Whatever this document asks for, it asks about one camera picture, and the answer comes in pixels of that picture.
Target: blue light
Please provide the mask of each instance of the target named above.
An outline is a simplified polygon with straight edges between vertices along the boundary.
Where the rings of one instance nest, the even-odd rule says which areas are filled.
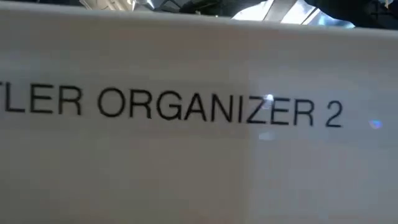
[[[373,129],[380,129],[383,126],[380,120],[371,120],[369,124]]]

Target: white surface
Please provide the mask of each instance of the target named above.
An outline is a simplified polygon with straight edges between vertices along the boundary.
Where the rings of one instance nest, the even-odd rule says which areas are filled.
[[[54,114],[0,107],[1,223],[398,222],[395,32],[5,3],[0,30],[0,105],[5,82],[27,110],[32,82],[54,85],[37,92]],[[83,90],[81,116],[57,113],[59,85]],[[289,126],[105,118],[108,86],[175,90],[184,111],[198,92],[207,113],[214,92],[311,99],[314,125],[291,125],[293,101]]]

